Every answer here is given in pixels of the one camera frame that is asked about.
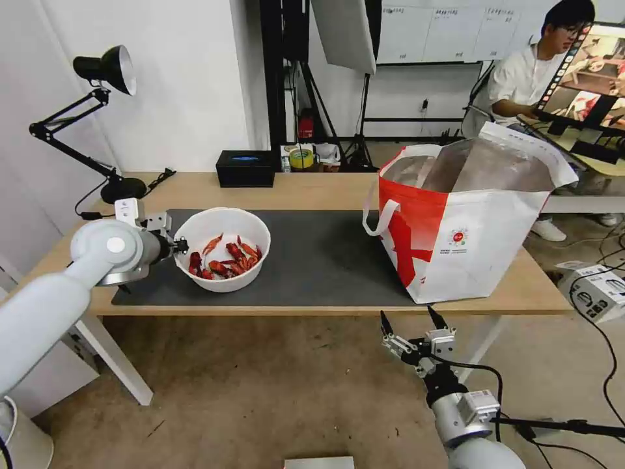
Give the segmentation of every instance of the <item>lamp base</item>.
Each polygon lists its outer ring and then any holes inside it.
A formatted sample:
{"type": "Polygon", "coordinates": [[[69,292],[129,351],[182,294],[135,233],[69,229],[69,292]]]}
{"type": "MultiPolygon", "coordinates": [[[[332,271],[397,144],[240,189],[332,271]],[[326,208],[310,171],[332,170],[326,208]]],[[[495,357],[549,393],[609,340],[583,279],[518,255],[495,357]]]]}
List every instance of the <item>lamp base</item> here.
{"type": "Polygon", "coordinates": [[[120,199],[129,199],[131,197],[140,199],[146,192],[147,187],[141,179],[122,178],[120,180],[109,181],[106,186],[102,188],[100,197],[102,197],[102,200],[106,203],[114,204],[115,201],[120,199]]]}

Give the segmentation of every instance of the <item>bag handle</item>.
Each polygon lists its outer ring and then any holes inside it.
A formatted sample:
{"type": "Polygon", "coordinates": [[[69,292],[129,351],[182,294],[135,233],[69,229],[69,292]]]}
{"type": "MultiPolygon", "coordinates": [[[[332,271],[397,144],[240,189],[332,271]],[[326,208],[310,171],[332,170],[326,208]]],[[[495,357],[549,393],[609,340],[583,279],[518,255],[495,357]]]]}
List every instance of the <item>bag handle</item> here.
{"type": "Polygon", "coordinates": [[[367,232],[369,236],[380,236],[386,229],[389,227],[389,223],[391,222],[391,218],[395,213],[395,210],[399,208],[399,203],[395,202],[392,199],[389,199],[386,202],[386,205],[380,212],[380,219],[378,220],[378,226],[375,230],[369,228],[367,225],[367,217],[369,216],[369,209],[371,207],[371,197],[373,196],[373,191],[376,188],[376,181],[371,184],[369,188],[369,193],[367,194],[367,200],[365,201],[365,206],[363,207],[363,228],[367,232]]]}

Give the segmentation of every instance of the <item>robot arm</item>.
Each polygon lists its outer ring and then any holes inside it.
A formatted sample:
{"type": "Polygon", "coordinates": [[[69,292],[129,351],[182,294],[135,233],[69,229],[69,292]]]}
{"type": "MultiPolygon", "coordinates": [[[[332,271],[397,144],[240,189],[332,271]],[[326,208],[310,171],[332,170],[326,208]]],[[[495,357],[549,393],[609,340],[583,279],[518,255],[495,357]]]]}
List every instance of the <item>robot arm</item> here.
{"type": "Polygon", "coordinates": [[[450,469],[525,469],[519,457],[506,445],[487,440],[492,434],[490,420],[499,410],[490,391],[470,392],[460,384],[451,367],[436,360],[449,360],[454,348],[455,329],[428,306],[435,330],[420,339],[405,340],[393,333],[382,316],[382,345],[404,363],[415,368],[428,393],[426,401],[436,418],[436,431],[449,457],[450,469]]]}
{"type": "Polygon", "coordinates": [[[64,272],[36,278],[0,308],[0,395],[12,389],[86,312],[91,289],[148,275],[149,266],[188,249],[173,242],[167,214],[160,228],[142,220],[139,202],[115,204],[116,220],[92,221],[72,239],[72,264],[64,272]]]}

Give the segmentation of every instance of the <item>gray table mat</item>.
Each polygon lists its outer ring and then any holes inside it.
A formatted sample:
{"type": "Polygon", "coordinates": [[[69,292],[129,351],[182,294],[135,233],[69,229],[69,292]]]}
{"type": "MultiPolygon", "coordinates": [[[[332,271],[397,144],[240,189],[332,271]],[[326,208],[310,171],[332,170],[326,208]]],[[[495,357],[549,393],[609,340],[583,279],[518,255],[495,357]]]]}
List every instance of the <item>gray table mat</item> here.
{"type": "MultiPolygon", "coordinates": [[[[126,306],[413,306],[359,210],[250,210],[271,232],[271,248],[258,277],[231,293],[206,291],[173,259],[118,291],[126,306]]],[[[172,233],[198,210],[169,210],[172,233]]],[[[369,224],[377,222],[375,213],[369,224]]]]}

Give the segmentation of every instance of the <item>red and white bag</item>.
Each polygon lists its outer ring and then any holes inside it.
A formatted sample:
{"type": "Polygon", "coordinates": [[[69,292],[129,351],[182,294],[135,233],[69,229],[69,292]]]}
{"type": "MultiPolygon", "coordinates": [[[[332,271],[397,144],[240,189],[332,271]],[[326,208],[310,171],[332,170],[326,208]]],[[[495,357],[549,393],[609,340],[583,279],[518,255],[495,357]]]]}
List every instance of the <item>red and white bag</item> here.
{"type": "Polygon", "coordinates": [[[577,180],[547,143],[487,122],[478,138],[405,147],[378,175],[379,236],[415,303],[490,295],[549,193],[577,180]]]}

